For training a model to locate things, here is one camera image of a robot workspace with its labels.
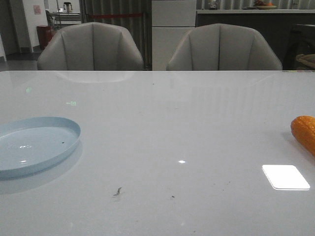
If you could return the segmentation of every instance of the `striped curtain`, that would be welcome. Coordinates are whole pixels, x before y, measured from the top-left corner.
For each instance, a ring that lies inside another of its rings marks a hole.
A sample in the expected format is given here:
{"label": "striped curtain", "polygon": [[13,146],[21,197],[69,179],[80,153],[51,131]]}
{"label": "striped curtain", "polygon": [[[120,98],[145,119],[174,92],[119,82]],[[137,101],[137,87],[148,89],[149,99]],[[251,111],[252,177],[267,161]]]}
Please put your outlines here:
{"label": "striped curtain", "polygon": [[[152,68],[151,0],[81,0],[82,22],[102,22],[122,26],[130,31],[142,54],[145,68]],[[92,19],[92,15],[144,13],[142,17]]]}

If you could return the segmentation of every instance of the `countertop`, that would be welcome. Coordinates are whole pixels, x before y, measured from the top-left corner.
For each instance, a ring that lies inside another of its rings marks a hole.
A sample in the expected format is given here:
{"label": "countertop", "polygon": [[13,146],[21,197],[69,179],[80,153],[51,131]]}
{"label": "countertop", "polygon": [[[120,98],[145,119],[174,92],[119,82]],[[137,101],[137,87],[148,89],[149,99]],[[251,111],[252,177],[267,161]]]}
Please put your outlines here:
{"label": "countertop", "polygon": [[314,14],[315,10],[197,10],[197,14]]}

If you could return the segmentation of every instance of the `kettle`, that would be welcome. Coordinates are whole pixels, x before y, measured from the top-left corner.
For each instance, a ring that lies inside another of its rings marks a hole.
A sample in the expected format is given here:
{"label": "kettle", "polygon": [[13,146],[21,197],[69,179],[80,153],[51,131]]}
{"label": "kettle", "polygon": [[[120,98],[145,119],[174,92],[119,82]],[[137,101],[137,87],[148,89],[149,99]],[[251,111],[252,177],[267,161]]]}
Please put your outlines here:
{"label": "kettle", "polygon": [[66,8],[67,8],[67,13],[69,13],[70,11],[72,11],[73,9],[72,9],[72,4],[70,3],[70,2],[68,2],[68,1],[65,1],[64,3],[63,3],[63,9],[65,10],[65,6],[66,5]]}

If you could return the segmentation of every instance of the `doorway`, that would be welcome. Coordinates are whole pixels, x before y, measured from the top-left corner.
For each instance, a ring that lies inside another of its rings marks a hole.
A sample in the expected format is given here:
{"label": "doorway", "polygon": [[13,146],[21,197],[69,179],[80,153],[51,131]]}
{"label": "doorway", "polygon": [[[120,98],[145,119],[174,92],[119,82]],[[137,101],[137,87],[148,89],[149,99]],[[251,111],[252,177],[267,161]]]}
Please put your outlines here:
{"label": "doorway", "polygon": [[19,53],[10,0],[0,0],[0,31],[5,55]]}

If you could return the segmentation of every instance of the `glossy table surface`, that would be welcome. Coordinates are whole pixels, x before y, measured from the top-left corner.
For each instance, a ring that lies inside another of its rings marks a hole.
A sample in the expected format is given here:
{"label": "glossy table surface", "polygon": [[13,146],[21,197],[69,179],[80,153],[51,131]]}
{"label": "glossy table surface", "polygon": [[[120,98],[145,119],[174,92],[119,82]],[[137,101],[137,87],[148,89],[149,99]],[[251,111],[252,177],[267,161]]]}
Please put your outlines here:
{"label": "glossy table surface", "polygon": [[[64,117],[81,137],[0,181],[0,235],[313,236],[315,159],[290,123],[315,116],[314,88],[315,72],[1,72],[0,125]],[[310,189],[276,190],[262,165]]]}

